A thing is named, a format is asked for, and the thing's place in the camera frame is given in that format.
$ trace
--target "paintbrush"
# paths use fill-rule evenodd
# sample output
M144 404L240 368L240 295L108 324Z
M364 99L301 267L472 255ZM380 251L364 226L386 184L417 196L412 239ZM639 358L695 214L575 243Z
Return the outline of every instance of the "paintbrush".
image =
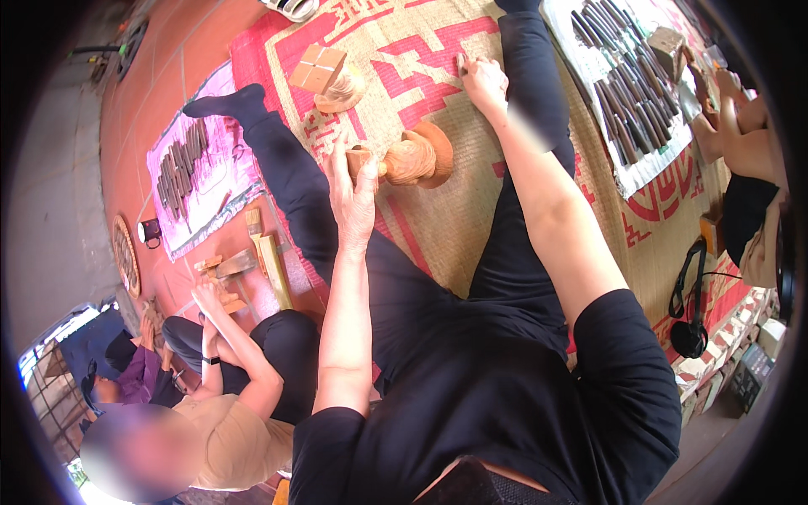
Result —
M261 235L263 235L263 227L261 226L261 209L253 208L248 210L247 214L245 214L245 218L247 221L247 234L250 235L250 238L252 238L252 241L255 244L255 250L258 252L256 257L259 259L258 263L261 265L261 272L263 273L264 277L268 277L267 267L264 266L263 261L261 260L261 246L259 245L259 239L261 238Z

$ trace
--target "black sock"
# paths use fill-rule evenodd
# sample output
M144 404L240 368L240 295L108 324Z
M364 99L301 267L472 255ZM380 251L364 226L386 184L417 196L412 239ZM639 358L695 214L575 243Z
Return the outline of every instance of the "black sock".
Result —
M513 14L515 12L538 12L540 0L494 0L500 9Z
M231 95L196 99L183 107L183 113L188 117L231 116L246 132L269 117L267 108L263 106L263 96L263 86L250 84Z

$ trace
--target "row of chisels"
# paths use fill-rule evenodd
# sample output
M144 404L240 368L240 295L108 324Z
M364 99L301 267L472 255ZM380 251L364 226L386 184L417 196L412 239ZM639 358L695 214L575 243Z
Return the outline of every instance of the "row of chisels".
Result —
M668 89L670 78L627 10L612 0L586 0L571 12L575 34L597 48L612 70L595 83L610 141L616 141L624 165L639 161L671 140L679 107Z
M157 177L157 191L162 207L178 220L182 217L191 233L188 222L187 197L198 188L199 171L196 160L208 149L208 130L204 121L191 123L185 132L185 142L174 141L160 161L160 174Z

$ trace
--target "pink cloth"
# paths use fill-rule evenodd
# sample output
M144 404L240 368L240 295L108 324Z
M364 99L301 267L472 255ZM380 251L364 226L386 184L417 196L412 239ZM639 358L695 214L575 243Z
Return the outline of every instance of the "pink cloth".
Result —
M235 91L233 66L227 61L211 74L191 100L203 96L229 95ZM146 154L154 207L162 230L162 244L172 262L202 243L244 205L265 191L258 163L242 138L243 131L238 122L233 118L209 116L204 118L208 130L208 149L195 162L191 181L193 189L184 198L188 219L181 215L175 219L170 208L163 208L157 190L160 161L174 141L185 143L185 132L194 121L177 111L169 127ZM227 205L218 212L228 191Z

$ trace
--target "concrete wall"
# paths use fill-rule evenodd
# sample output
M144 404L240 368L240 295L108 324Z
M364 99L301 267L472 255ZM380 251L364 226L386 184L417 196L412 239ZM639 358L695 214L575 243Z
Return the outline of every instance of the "concrete wall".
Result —
M19 354L84 302L120 283L99 168L101 98L84 59L61 65L27 131L9 207L6 285Z

